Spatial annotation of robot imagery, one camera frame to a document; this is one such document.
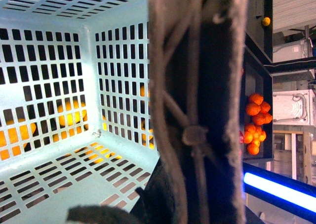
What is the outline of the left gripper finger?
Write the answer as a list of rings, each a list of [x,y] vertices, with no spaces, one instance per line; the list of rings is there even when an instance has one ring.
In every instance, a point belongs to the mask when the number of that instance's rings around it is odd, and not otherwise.
[[[110,206],[76,206],[68,210],[68,222],[82,224],[137,224],[138,219],[123,209]]]

